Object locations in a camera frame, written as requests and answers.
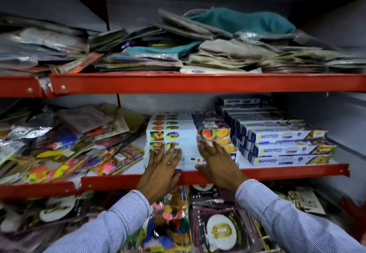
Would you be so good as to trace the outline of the person's left hand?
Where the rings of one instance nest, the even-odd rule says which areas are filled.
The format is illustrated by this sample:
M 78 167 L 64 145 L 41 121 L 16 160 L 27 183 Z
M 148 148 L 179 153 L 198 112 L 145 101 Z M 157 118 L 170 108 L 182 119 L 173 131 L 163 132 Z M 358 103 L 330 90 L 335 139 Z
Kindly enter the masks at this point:
M 156 152 L 156 158 L 154 167 L 142 174 L 140 181 L 136 187 L 148 201 L 149 205 L 165 197 L 171 190 L 169 188 L 170 180 L 175 172 L 175 168 L 172 168 L 165 164 L 165 143 L 161 144 L 158 152 Z M 179 148 L 176 155 L 176 166 L 179 164 L 182 156 L 182 149 Z

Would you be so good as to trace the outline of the white foil roll box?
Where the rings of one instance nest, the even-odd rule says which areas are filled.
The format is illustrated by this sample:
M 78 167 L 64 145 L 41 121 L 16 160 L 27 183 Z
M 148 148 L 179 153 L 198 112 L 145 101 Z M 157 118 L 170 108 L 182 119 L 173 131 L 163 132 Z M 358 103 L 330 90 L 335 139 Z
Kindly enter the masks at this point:
M 144 168 L 146 168 L 149 163 L 150 153 L 152 151 L 158 152 L 161 147 L 161 144 L 162 143 L 150 143 L 145 148 L 145 154 L 143 157 Z M 176 155 L 179 148 L 182 149 L 182 156 L 181 156 L 181 160 L 180 160 L 179 164 L 177 165 L 178 169 L 182 169 L 184 171 L 191 171 L 194 169 L 194 166 L 196 164 L 205 164 L 206 163 L 204 158 L 199 153 L 197 144 L 176 143 L 174 155 Z M 238 160 L 239 152 L 236 149 L 236 147 L 234 147 L 233 145 L 224 145 L 223 148 L 231 156 L 231 158 L 233 159 L 234 162 L 236 162 Z

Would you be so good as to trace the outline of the gold number balloon packet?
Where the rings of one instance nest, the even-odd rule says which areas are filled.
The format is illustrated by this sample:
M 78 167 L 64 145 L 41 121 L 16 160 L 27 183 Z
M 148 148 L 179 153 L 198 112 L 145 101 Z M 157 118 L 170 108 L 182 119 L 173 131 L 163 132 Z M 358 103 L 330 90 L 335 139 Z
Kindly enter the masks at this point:
M 241 207 L 194 204 L 189 216 L 199 253 L 266 253 L 273 248 L 259 223 Z

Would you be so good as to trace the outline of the stack of blue-white wrap boxes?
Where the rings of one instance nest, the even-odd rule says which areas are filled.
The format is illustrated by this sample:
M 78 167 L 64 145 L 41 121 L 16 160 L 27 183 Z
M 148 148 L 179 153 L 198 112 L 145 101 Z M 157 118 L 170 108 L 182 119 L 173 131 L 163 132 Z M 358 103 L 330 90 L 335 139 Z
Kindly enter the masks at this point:
M 266 95 L 222 95 L 216 110 L 231 127 L 231 141 L 254 167 L 329 164 L 337 146 L 327 130 L 271 105 Z

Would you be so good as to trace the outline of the pile of silver plastic packets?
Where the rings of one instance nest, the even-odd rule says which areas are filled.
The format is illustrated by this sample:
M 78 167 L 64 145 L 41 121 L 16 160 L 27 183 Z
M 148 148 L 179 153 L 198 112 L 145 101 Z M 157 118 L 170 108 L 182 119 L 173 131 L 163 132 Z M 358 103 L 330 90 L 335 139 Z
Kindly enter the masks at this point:
M 51 73 L 178 73 L 177 53 L 125 52 L 135 36 L 126 29 L 97 32 L 0 12 L 0 75 Z

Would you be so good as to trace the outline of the teal cloth bag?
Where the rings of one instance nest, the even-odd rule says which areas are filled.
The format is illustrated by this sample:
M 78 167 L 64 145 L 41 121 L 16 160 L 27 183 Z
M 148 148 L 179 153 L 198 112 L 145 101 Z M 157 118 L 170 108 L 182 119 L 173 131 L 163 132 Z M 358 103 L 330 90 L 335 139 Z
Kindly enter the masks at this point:
M 199 23 L 222 29 L 231 34 L 239 31 L 253 33 L 295 33 L 296 27 L 274 12 L 242 13 L 227 8 L 195 9 L 184 15 Z

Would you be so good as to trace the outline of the white rosette packet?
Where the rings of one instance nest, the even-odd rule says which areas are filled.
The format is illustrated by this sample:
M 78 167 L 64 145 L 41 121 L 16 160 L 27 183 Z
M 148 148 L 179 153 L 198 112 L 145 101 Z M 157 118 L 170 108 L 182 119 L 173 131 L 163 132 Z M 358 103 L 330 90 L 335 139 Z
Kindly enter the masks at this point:
M 218 188 L 215 184 L 191 185 L 190 186 L 191 203 L 210 202 L 221 199 Z

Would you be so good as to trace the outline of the person's right forearm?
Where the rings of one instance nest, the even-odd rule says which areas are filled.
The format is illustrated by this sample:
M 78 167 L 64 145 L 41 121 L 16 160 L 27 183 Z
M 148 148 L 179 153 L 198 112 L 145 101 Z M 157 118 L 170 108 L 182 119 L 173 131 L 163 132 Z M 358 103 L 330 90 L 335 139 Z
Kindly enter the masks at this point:
M 366 247 L 331 221 L 280 198 L 257 180 L 236 184 L 235 196 L 287 253 L 366 253 Z

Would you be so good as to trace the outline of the beige sticker sheet packet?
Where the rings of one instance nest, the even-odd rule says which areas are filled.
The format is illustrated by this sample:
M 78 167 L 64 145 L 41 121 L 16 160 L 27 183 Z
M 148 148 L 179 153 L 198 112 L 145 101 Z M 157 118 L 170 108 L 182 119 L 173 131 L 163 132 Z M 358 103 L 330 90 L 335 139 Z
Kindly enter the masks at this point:
M 326 215 L 323 206 L 321 205 L 315 193 L 311 190 L 289 191 L 288 198 L 297 209 L 304 211 L 305 213 L 318 216 Z

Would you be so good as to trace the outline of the red shelf upright post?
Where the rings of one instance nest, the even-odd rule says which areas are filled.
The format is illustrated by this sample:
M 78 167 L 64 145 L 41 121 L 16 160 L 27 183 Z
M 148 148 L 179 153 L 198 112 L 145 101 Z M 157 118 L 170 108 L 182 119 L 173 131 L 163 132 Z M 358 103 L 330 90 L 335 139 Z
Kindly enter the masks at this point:
M 347 197 L 342 197 L 339 206 L 351 217 L 351 234 L 366 247 L 366 201 L 361 205 Z

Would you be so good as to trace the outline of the flat white packet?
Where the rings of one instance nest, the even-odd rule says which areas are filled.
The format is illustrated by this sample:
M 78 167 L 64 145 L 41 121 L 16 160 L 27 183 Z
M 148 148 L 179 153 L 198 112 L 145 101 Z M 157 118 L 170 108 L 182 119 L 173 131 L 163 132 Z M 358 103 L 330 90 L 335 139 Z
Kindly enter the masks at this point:
M 180 68 L 179 73 L 181 74 L 262 74 L 261 68 L 246 71 L 239 68 L 233 69 L 222 69 L 222 68 L 207 68 L 200 66 L 185 65 Z

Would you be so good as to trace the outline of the stack of white fruit-print boxes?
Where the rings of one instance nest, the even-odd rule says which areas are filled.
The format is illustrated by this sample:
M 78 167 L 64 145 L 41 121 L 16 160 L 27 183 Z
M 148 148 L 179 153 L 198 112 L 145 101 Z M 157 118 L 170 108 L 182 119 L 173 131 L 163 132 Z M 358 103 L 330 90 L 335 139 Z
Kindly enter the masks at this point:
M 162 143 L 166 149 L 172 142 L 178 147 L 188 147 L 193 155 L 199 142 L 216 142 L 229 154 L 237 152 L 230 140 L 231 128 L 216 112 L 158 112 L 152 114 L 147 128 L 147 150 L 156 150 Z

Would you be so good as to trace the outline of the pile of colourful party packets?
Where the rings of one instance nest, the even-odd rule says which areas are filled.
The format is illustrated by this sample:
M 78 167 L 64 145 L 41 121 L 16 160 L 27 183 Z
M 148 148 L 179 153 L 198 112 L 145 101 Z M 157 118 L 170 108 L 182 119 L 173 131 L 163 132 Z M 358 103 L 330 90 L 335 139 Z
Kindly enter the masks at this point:
M 147 119 L 110 103 L 0 103 L 0 186 L 121 175 L 143 159 L 133 142 Z

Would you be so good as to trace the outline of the colourful pom-pom packet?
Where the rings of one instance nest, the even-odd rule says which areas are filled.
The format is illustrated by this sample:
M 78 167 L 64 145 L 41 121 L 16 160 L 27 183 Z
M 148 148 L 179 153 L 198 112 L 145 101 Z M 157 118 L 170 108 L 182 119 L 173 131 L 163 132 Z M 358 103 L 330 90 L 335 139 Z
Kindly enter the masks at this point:
M 189 253 L 193 243 L 185 186 L 178 186 L 150 206 L 143 226 L 119 253 Z

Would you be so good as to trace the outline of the short red shelf beam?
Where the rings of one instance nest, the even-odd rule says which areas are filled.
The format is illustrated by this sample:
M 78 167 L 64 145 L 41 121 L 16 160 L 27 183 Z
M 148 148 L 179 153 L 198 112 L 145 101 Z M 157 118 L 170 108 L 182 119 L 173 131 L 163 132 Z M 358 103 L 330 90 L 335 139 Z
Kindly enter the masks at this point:
M 76 195 L 73 182 L 50 182 L 21 185 L 0 185 L 0 200 L 22 200 Z
M 0 75 L 0 98 L 46 98 L 34 76 Z

